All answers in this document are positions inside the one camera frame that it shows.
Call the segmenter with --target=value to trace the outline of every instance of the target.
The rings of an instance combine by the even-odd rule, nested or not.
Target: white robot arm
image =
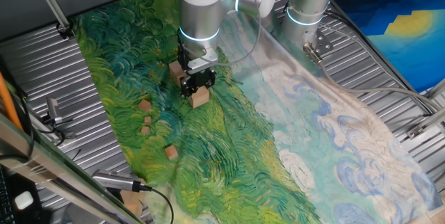
[[[283,32],[299,48],[316,44],[316,30],[329,0],[289,0]],[[224,16],[231,10],[260,17],[267,16],[275,0],[180,0],[181,21],[178,31],[179,57],[189,75],[181,82],[181,93],[188,97],[200,86],[215,82],[211,69],[218,62],[216,38]]]
[[[178,61],[189,75],[181,82],[181,93],[188,97],[200,86],[214,84],[218,62],[216,38],[224,16],[231,10],[261,17],[272,10],[275,0],[180,0]]]

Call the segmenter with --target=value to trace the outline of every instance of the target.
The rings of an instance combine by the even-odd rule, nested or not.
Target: metal bracket
[[[419,134],[423,134],[425,132],[425,130],[423,130],[423,128],[421,126],[417,126],[413,129],[411,129],[410,131],[408,131],[408,136],[410,137],[410,139],[413,139],[414,137],[418,136]]]
[[[425,133],[434,126],[438,126],[440,129],[445,129],[445,108],[436,112],[435,114],[418,124],[415,128],[409,130],[407,132],[407,135],[408,137],[410,137],[410,139],[413,139],[416,136]]]
[[[334,49],[334,46],[332,46],[331,42],[323,33],[321,33],[320,29],[317,29],[316,32],[316,44],[314,44],[314,49],[320,56],[327,54]]]

